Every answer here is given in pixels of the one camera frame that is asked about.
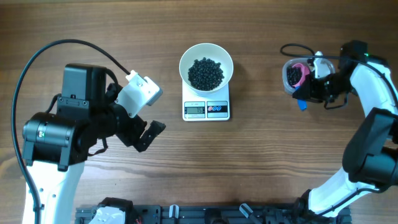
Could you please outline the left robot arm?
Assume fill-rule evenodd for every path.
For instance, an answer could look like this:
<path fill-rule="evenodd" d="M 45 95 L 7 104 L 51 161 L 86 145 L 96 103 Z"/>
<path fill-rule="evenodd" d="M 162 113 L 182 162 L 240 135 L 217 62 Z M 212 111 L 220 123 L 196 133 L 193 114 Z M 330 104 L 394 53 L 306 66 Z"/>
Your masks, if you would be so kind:
<path fill-rule="evenodd" d="M 68 223 L 76 187 L 98 140 L 116 136 L 125 146 L 145 151 L 165 129 L 145 122 L 138 113 L 154 104 L 162 89 L 137 72 L 127 85 L 106 82 L 113 72 L 105 67 L 70 63 L 60 94 L 47 111 L 24 125 L 22 156 L 32 184 L 26 188 L 24 223 Z"/>

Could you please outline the pink scoop blue handle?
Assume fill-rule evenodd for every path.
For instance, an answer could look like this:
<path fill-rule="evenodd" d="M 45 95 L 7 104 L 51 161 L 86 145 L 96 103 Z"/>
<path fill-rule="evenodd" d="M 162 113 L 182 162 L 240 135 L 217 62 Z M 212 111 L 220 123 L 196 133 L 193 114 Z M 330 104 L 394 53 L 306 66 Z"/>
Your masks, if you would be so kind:
<path fill-rule="evenodd" d="M 292 66 L 292 68 L 295 70 L 295 80 L 293 87 L 296 90 L 298 90 L 302 85 L 302 83 L 305 81 L 305 77 L 310 74 L 310 71 L 309 68 L 302 63 L 296 63 L 295 65 Z M 297 100 L 297 103 L 302 111 L 305 111 L 307 109 L 306 101 Z"/>

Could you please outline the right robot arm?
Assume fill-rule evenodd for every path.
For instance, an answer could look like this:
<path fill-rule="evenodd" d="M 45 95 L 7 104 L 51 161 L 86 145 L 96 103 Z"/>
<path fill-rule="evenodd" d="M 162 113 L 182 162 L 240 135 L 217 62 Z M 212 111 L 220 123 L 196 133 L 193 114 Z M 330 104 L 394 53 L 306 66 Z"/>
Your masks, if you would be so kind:
<path fill-rule="evenodd" d="M 309 73 L 293 84 L 292 97 L 299 101 L 323 103 L 334 110 L 334 101 L 356 95 L 365 119 L 347 144 L 342 167 L 323 185 L 306 191 L 292 209 L 295 221 L 326 221 L 367 194 L 381 194 L 397 185 L 397 150 L 385 145 L 397 142 L 397 90 L 386 59 L 369 54 L 368 45 L 360 40 L 343 44 L 338 71 L 331 72 L 329 55 L 311 50 L 308 55 L 291 54 L 307 61 Z"/>

